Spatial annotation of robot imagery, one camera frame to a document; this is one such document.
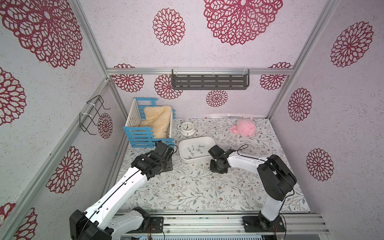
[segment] alarm clock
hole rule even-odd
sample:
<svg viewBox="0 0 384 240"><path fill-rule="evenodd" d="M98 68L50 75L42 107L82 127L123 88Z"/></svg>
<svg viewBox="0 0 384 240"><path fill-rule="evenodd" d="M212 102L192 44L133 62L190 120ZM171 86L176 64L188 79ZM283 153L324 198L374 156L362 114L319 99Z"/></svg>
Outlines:
<svg viewBox="0 0 384 240"><path fill-rule="evenodd" d="M192 136L196 132L195 125L192 122L182 122L178 125L177 128L180 128L181 135L186 137Z"/></svg>

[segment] clock face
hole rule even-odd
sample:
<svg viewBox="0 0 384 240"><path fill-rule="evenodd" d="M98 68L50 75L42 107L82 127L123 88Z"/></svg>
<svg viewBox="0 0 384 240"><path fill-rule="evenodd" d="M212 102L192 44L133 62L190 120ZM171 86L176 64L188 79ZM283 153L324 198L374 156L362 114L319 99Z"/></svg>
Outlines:
<svg viewBox="0 0 384 240"><path fill-rule="evenodd" d="M193 130L194 128L195 126L191 122L184 122L181 125L181 129L183 129L184 131L190 131L190 130Z"/></svg>

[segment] fluffy yellow blanket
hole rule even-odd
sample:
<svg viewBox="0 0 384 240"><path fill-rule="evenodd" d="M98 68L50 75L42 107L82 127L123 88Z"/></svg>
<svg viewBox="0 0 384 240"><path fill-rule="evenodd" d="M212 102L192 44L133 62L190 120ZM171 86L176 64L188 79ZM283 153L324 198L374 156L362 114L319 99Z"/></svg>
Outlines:
<svg viewBox="0 0 384 240"><path fill-rule="evenodd" d="M145 107L144 114L146 119L140 123L140 127L151 127L154 138L168 138L172 107Z"/></svg>

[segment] blue crib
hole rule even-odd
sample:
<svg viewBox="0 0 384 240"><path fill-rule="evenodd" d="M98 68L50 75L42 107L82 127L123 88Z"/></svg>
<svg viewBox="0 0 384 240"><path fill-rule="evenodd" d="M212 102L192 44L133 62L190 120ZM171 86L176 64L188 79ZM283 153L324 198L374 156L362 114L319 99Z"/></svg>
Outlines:
<svg viewBox="0 0 384 240"><path fill-rule="evenodd" d="M149 105L139 105L137 103L138 101L149 102ZM133 103L124 126L125 134L127 134L132 147L155 147L156 141L162 141L168 145L174 144L174 139L172 138L172 122L175 118L175 110L173 110L170 115L169 138L153 138L151 127L139 127L141 121L145 119L144 108L148 106L155 107L156 101L157 98L133 98Z"/></svg>

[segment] wallpaper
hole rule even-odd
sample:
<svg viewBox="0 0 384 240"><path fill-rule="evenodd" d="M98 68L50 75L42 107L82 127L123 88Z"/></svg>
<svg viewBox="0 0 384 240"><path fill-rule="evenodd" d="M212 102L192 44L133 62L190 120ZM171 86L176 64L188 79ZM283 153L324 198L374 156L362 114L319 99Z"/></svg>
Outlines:
<svg viewBox="0 0 384 240"><path fill-rule="evenodd" d="M342 1L271 123L333 239L384 231L382 1Z"/></svg>
<svg viewBox="0 0 384 240"><path fill-rule="evenodd" d="M15 239L70 239L70 215L76 209L84 211L100 198L125 124L110 89L102 97L107 110L101 108L99 114L95 110L91 114L96 115L97 123L108 116L108 128L104 130L104 124L102 130L100 125L90 125L88 130L95 135L81 131L37 197ZM0 218L6 217L14 205L12 202L2 206Z"/></svg>
<svg viewBox="0 0 384 240"><path fill-rule="evenodd" d="M325 2L80 0L108 67L149 68L293 64Z"/></svg>
<svg viewBox="0 0 384 240"><path fill-rule="evenodd" d="M103 77L66 1L0 0L0 19L1 225ZM83 171L81 158L65 164ZM36 215L31 209L17 238Z"/></svg>
<svg viewBox="0 0 384 240"><path fill-rule="evenodd" d="M265 117L286 75L250 75L246 90L173 90L171 75L114 75L126 109L134 97L157 98L178 118Z"/></svg>

